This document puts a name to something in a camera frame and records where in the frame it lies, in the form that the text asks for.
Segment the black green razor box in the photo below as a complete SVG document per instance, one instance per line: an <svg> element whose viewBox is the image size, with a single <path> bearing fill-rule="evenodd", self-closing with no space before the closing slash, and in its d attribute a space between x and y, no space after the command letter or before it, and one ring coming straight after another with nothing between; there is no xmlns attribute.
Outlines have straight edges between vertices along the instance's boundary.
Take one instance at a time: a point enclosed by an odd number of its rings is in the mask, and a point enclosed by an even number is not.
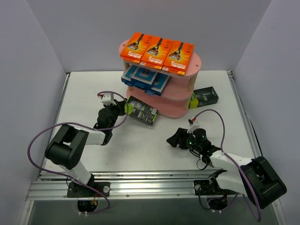
<svg viewBox="0 0 300 225"><path fill-rule="evenodd" d="M152 126L158 114L158 110L149 104L130 96L127 99L128 105L125 105L125 111L135 120L142 122L147 126Z"/></svg>
<svg viewBox="0 0 300 225"><path fill-rule="evenodd" d="M189 109L195 109L202 106L213 105L216 104L218 100L219 97L212 86L197 89L193 91L188 107Z"/></svg>

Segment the blue razor box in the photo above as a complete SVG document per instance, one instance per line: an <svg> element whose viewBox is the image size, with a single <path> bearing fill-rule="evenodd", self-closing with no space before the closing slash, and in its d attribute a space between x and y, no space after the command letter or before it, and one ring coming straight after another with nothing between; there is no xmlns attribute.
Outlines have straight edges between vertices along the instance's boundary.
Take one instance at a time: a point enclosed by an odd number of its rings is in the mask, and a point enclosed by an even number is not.
<svg viewBox="0 0 300 225"><path fill-rule="evenodd" d="M144 90L149 90L152 88L157 75L158 73L156 71L138 67L131 76L131 80L135 86Z"/></svg>
<svg viewBox="0 0 300 225"><path fill-rule="evenodd" d="M158 73L152 87L146 90L145 93L149 95L161 96L170 80L170 76L162 73Z"/></svg>
<svg viewBox="0 0 300 225"><path fill-rule="evenodd" d="M136 65L130 65L129 68L126 71L124 71L124 73L121 77L121 81L124 84L126 84L127 86L133 87L134 82L131 80L131 77L137 68L138 68L138 66L136 66Z"/></svg>

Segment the small orange razor box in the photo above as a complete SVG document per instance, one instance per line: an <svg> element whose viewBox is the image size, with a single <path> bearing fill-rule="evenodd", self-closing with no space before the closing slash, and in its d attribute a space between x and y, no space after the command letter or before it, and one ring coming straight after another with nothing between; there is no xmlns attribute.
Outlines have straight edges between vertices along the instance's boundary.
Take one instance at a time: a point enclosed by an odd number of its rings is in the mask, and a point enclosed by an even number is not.
<svg viewBox="0 0 300 225"><path fill-rule="evenodd" d="M193 50L194 45L191 43L173 41L162 70L178 75L185 75Z"/></svg>

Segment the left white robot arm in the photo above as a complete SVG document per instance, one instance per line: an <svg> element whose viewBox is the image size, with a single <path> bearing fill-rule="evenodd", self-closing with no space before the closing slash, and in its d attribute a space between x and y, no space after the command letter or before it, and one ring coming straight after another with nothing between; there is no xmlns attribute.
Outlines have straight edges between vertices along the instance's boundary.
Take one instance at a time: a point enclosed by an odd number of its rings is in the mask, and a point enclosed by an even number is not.
<svg viewBox="0 0 300 225"><path fill-rule="evenodd" d="M94 193L94 177L81 162L86 145L107 145L113 136L119 116L124 116L125 101L111 100L98 112L93 130L77 129L71 125L62 125L45 150L45 157L61 167L78 184L78 192L83 196Z"/></svg>

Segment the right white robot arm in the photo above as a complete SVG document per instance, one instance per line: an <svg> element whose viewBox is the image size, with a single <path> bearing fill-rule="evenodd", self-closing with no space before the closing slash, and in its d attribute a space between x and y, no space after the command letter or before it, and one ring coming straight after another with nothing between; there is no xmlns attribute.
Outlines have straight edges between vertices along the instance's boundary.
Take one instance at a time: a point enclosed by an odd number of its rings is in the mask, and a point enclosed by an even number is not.
<svg viewBox="0 0 300 225"><path fill-rule="evenodd" d="M217 171L209 175L208 188L214 195L234 192L247 196L254 204L264 209L286 194L287 188L268 160L227 154L213 145L205 129L197 128L189 133L178 128L167 140L172 147L189 150L203 163Z"/></svg>

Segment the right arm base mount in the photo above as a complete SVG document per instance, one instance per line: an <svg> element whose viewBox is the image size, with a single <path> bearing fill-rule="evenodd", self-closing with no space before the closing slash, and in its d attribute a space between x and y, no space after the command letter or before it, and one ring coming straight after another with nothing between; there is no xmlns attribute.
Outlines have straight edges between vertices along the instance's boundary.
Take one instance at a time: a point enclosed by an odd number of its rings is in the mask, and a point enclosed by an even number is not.
<svg viewBox="0 0 300 225"><path fill-rule="evenodd" d="M222 212L229 206L228 196L234 195L233 198L236 198L236 193L231 190L213 190L209 180L194 180L193 183L195 195L204 210Z"/></svg>

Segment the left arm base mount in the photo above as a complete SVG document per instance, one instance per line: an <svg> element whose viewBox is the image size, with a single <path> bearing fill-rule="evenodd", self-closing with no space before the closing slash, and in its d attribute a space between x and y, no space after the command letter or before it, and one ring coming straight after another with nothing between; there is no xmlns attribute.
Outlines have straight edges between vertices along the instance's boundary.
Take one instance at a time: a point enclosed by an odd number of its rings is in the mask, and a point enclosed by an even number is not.
<svg viewBox="0 0 300 225"><path fill-rule="evenodd" d="M75 209L80 213L96 214L108 210L111 206L108 197L110 195L110 182L96 182L91 188L84 187L75 182L70 182L67 189L67 198L76 198ZM106 207L101 207L99 199L104 198Z"/></svg>

